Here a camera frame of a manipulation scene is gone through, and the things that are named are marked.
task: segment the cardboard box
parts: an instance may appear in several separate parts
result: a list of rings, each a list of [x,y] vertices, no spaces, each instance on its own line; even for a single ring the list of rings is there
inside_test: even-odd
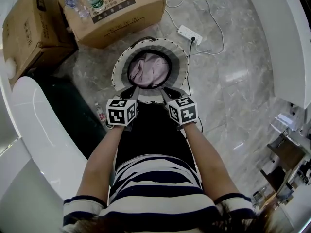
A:
[[[3,24],[4,59],[13,58],[17,79],[31,68],[50,68],[75,49],[57,0],[18,0]]]
[[[65,0],[58,1],[64,7],[76,40],[101,49],[129,33],[161,21],[165,9],[165,0],[104,0],[106,9],[97,13],[87,0],[82,0],[91,13],[90,17],[82,20],[74,10],[65,6]]]

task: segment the bottle label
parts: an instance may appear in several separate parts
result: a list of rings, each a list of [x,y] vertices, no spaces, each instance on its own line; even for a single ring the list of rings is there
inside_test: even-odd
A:
[[[106,120],[107,120],[107,118],[106,118],[106,116],[105,116],[103,110],[102,110],[102,109],[98,109],[96,112],[97,112],[97,115],[98,115],[98,117],[99,117],[99,120],[100,120],[102,123],[105,123]]]
[[[104,4],[104,0],[99,0],[97,3],[92,4],[93,8],[100,8]]]

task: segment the power strip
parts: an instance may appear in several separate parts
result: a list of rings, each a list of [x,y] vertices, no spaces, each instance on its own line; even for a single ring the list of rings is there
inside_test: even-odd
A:
[[[197,34],[196,32],[192,31],[191,29],[187,28],[184,25],[181,25],[177,32],[178,34],[185,37],[189,41],[191,41],[192,37],[195,37],[194,43],[197,45],[200,45],[202,42],[202,39],[203,39],[202,36],[200,36],[199,34]]]

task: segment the electrical cord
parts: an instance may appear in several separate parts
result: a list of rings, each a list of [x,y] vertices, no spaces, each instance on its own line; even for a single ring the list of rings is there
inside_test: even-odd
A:
[[[166,0],[166,6],[169,7],[169,8],[177,8],[179,7],[180,5],[182,5],[182,3],[184,2],[184,0],[181,0],[181,2],[176,5],[176,6],[169,6],[168,5],[168,0]],[[216,23],[217,27],[219,28],[220,32],[221,32],[221,35],[222,35],[222,42],[223,42],[223,46],[222,46],[222,49],[220,50],[220,52],[217,52],[217,53],[210,53],[210,52],[206,52],[206,51],[200,51],[198,50],[198,45],[196,44],[195,45],[195,49],[197,50],[197,52],[199,53],[206,53],[206,54],[209,54],[209,55],[218,55],[218,54],[221,54],[224,50],[225,50],[225,40],[224,40],[224,33],[223,33],[223,30],[221,29],[221,27],[219,26],[218,22],[216,21],[215,17],[213,16],[211,10],[210,10],[210,4],[207,0],[205,0],[205,2],[207,3],[208,5],[208,12],[210,13],[211,17],[213,18],[214,22]],[[165,9],[165,11],[167,12],[167,14],[169,15],[170,19],[172,20],[174,26],[179,29],[179,27],[175,24],[171,14],[167,11],[167,9]]]
[[[195,41],[195,37],[191,38],[191,44],[190,44],[190,50],[189,50],[189,55],[188,55],[188,60],[190,59],[190,55],[191,55],[191,48],[192,48],[192,44]],[[191,96],[191,90],[190,90],[190,85],[189,85],[189,71],[188,71],[188,77],[187,77],[187,83],[188,83],[188,89],[189,89],[189,94]],[[203,124],[202,121],[200,119],[200,117],[198,116],[200,124],[201,124],[201,133],[203,133]]]

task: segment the hair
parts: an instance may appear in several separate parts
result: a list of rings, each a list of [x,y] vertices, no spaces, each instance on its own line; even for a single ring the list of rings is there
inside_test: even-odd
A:
[[[267,206],[253,219],[231,218],[228,208],[223,206],[222,220],[207,225],[198,225],[204,233],[276,233],[276,228],[270,226],[270,218],[273,212],[272,206]],[[79,220],[76,227],[64,233],[128,233],[128,228],[117,219],[94,217],[91,220]]]

